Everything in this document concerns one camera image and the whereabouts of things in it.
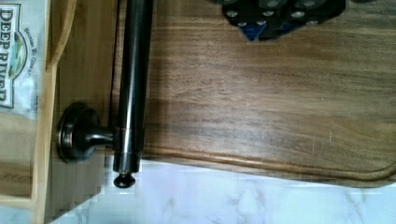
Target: dark blue object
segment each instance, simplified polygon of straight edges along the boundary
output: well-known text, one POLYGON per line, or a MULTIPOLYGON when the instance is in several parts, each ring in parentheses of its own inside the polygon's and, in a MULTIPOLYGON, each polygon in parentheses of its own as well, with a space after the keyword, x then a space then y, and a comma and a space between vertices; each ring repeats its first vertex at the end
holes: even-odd
POLYGON ((245 37, 249 41, 255 41, 259 35, 262 33, 262 31, 267 27, 266 24, 264 25, 246 25, 243 27, 240 27, 239 29, 241 32, 245 35, 245 37))

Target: white marble countertop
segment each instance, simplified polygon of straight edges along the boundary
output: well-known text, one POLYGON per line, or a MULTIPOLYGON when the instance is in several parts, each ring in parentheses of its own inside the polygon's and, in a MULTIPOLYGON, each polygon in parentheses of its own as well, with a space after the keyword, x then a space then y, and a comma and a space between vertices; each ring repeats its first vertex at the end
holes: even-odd
MULTIPOLYGON (((104 187, 51 224, 395 224, 396 184, 352 189, 142 161, 136 184, 117 189, 107 165, 104 187)), ((28 223, 0 208, 0 223, 28 223)))

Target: wood grain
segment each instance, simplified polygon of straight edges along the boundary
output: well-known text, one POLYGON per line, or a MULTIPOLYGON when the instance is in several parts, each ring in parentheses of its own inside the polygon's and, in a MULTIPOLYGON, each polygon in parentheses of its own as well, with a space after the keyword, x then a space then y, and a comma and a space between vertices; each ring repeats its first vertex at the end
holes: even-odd
MULTIPOLYGON (((208 1, 156 3, 147 155, 351 186, 389 183, 396 2, 350 3, 335 20, 269 43, 248 43, 208 1)), ((119 80, 115 73, 113 107, 119 80)))
POLYGON ((71 34, 57 68, 46 223, 101 189, 105 161, 101 150, 97 149, 87 161, 67 164, 60 160, 56 150, 56 130, 62 113, 75 102, 91 106, 101 121, 107 123, 116 18, 117 1, 77 1, 71 34))

